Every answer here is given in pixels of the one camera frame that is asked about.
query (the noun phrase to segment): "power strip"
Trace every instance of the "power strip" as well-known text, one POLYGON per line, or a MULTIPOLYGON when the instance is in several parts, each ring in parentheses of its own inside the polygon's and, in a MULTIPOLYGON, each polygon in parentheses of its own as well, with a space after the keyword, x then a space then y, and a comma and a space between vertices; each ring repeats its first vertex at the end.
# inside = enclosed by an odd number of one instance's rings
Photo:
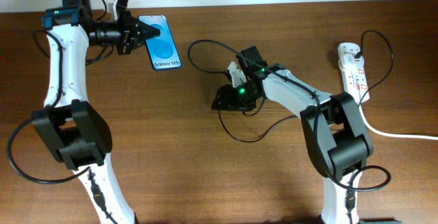
MULTIPOLYGON (((363 68, 365 60, 363 56, 355 58, 360 50, 361 48, 358 45, 351 42, 343 42, 337 48, 344 90, 355 98, 356 103, 360 102, 362 96, 368 90, 365 70, 363 68)), ((370 94, 367 93, 362 103, 366 102, 369 98, 370 94)))

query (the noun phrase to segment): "white cable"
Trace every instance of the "white cable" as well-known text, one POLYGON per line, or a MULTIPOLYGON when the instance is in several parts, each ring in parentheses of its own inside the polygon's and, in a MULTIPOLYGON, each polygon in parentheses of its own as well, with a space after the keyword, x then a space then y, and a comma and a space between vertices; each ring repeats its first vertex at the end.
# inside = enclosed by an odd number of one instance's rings
POLYGON ((392 138, 416 138, 416 139, 438 140, 438 137, 436 137, 436 136, 410 135, 410 134, 389 134, 389 133, 386 133, 386 132, 381 132, 381 131, 379 131, 377 129, 374 129, 374 127, 372 127, 367 122, 367 120, 365 119, 365 115, 363 114, 363 111, 362 111, 362 105, 359 106, 359 112, 361 113, 363 122, 368 127, 368 129, 372 130, 374 133, 379 134, 381 136, 388 136, 388 137, 392 137, 392 138))

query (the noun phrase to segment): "brown tabletop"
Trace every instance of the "brown tabletop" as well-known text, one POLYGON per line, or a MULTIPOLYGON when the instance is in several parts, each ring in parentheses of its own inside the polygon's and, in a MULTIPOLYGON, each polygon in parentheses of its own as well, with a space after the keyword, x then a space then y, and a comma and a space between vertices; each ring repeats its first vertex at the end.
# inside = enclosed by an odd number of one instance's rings
MULTIPOLYGON (((133 10, 164 14, 183 66, 154 71, 145 48, 87 66, 88 98, 113 137, 113 166, 128 204, 141 223, 262 223, 316 217, 323 203, 322 178, 307 155, 299 120, 288 121, 255 144, 231 139, 210 109, 223 75, 197 71, 187 59, 189 44, 214 39, 237 50, 257 45, 269 63, 282 63, 311 86, 343 90, 337 65, 341 42, 360 42, 377 29, 392 43, 392 74, 364 104, 368 121, 394 133, 435 134, 438 126, 438 0, 297 3, 210 8, 133 10)), ((0 14, 0 222, 98 223, 79 180, 44 186, 25 181, 5 158, 13 129, 43 105, 49 60, 32 32, 43 13, 0 14)), ((368 83, 386 73, 390 58, 375 35, 365 39, 368 83)), ((90 48, 89 56, 99 49, 90 48)), ((235 56, 215 45, 197 45, 193 59, 225 69, 235 56)), ((267 102, 254 117, 225 113, 231 132, 253 138, 287 116, 267 102)), ((368 164, 393 175, 380 191, 360 193, 361 219, 395 218, 405 223, 438 221, 438 141, 370 134, 368 164)), ((23 170, 54 179, 71 172, 58 164, 32 127, 14 142, 23 170)), ((361 186, 381 182, 366 173, 361 186)))

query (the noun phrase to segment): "robotic arm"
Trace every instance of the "robotic arm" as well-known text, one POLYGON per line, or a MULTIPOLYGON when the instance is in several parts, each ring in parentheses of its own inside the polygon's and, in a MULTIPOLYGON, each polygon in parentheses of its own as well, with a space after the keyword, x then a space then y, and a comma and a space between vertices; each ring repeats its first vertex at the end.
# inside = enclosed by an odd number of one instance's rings
MULTIPOLYGON (((373 152, 371 139, 353 97, 345 92, 332 95, 316 90, 294 77, 284 66, 268 66, 256 47, 245 49, 236 57, 242 70, 237 69, 236 63, 230 64, 227 77, 232 84, 218 89, 211 108, 251 111, 255 108, 255 101, 264 97, 280 103, 300 117, 309 157, 323 177, 323 223, 349 223, 350 219, 353 223, 358 223, 357 193, 339 187, 328 175, 330 173, 338 182, 348 185, 352 175, 366 165, 367 157, 373 152), (318 96, 321 110, 318 129, 314 127, 316 102, 313 96, 299 85, 287 82, 282 77, 305 86, 318 96), (343 124, 344 128, 332 134, 329 129, 332 124, 343 124)), ((359 172, 352 182, 353 187, 358 186, 360 176, 359 172)))
POLYGON ((86 51, 89 45, 115 45, 119 55, 130 54, 156 37, 159 30, 146 25, 126 11, 128 0, 117 0, 118 20, 93 21, 90 0, 62 0, 62 7, 46 11, 43 27, 62 46, 62 61, 56 41, 47 36, 51 51, 49 91, 44 106, 34 112, 33 125, 58 162, 78 174, 101 223, 138 223, 123 198, 111 164, 112 137, 107 123, 88 103, 86 92, 86 51), (75 126, 62 126, 73 121, 75 126))

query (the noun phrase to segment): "blue screen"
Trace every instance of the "blue screen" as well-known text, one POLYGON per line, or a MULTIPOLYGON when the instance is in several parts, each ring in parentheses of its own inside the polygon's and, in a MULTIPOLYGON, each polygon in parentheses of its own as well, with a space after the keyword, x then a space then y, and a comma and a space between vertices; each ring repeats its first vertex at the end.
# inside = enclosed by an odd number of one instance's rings
POLYGON ((173 42, 164 15, 139 16, 138 20, 160 30, 160 35, 156 38, 146 40, 146 46, 151 57, 151 63, 155 70, 175 69, 181 67, 181 60, 178 56, 177 48, 173 42))

